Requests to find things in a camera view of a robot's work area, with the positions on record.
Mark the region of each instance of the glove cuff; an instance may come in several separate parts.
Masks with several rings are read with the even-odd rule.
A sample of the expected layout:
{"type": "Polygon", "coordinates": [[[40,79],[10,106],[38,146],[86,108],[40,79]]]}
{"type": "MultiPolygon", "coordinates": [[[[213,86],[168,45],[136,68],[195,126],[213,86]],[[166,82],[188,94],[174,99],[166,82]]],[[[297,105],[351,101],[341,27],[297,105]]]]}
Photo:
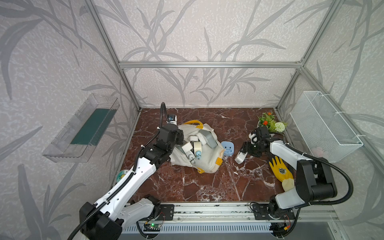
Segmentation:
{"type": "Polygon", "coordinates": [[[284,179],[282,181],[282,186],[284,191],[291,190],[292,188],[295,187],[295,181],[292,178],[284,179]]]}

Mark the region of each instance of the green mat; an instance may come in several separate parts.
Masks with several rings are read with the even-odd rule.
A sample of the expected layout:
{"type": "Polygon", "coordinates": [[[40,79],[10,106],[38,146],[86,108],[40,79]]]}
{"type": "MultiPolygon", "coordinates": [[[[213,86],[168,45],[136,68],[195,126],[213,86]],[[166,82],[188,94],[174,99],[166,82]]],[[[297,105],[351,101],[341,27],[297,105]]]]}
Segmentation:
{"type": "Polygon", "coordinates": [[[116,111],[117,110],[96,108],[73,138],[71,144],[97,145],[116,111]]]}

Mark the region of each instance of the white bag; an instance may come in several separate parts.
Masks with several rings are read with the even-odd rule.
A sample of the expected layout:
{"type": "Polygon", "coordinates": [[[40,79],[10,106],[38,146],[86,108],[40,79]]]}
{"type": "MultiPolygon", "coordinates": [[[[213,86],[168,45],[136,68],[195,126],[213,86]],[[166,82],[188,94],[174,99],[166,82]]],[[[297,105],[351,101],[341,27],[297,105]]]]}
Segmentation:
{"type": "Polygon", "coordinates": [[[223,153],[225,149],[221,143],[217,140],[217,135],[214,130],[208,124],[202,124],[198,120],[192,120],[178,126],[179,129],[183,130],[184,140],[188,142],[190,136],[194,136],[199,133],[199,130],[206,130],[210,132],[215,139],[217,146],[211,148],[208,144],[202,145],[202,155],[200,159],[190,160],[185,155],[184,151],[179,145],[173,148],[170,155],[170,162],[172,165],[181,165],[186,167],[194,167],[199,173],[207,172],[214,173],[223,163],[223,153]]]}

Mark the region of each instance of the black mounting plate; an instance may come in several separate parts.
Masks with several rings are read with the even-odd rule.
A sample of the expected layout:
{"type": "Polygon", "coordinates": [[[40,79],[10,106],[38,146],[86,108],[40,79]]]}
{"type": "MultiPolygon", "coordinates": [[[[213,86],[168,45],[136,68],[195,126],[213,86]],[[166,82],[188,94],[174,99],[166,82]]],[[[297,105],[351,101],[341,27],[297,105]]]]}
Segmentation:
{"type": "MultiPolygon", "coordinates": [[[[164,213],[165,219],[164,219],[164,215],[160,214],[159,217],[155,220],[157,220],[157,221],[163,221],[163,220],[164,221],[172,221],[174,209],[175,209],[175,205],[173,205],[173,204],[160,204],[160,211],[159,212],[164,213]]],[[[147,218],[140,219],[140,221],[147,221],[147,220],[148,220],[147,218]]]]}
{"type": "MultiPolygon", "coordinates": [[[[254,210],[257,211],[255,213],[253,213],[255,215],[255,220],[277,220],[277,219],[273,219],[271,216],[269,216],[267,207],[268,207],[268,204],[253,204],[252,205],[252,208],[254,208],[254,210]]],[[[287,215],[291,221],[295,219],[295,214],[293,213],[292,210],[288,211],[287,215]]]]}

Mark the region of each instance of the red wire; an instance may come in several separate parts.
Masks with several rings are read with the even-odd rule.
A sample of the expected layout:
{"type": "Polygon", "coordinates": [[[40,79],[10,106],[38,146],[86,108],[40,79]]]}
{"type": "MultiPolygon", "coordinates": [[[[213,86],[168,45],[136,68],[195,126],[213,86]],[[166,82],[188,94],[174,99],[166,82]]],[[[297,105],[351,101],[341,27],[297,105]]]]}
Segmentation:
{"type": "Polygon", "coordinates": [[[161,211],[161,213],[159,213],[159,214],[163,214],[164,215],[163,222],[161,223],[161,226],[163,226],[163,223],[166,220],[166,215],[163,213],[163,211],[161,211]]]}
{"type": "Polygon", "coordinates": [[[286,216],[287,216],[288,221],[289,221],[289,226],[288,226],[287,228],[289,228],[289,227],[291,227],[291,220],[289,219],[288,215],[286,215],[286,216]]]}

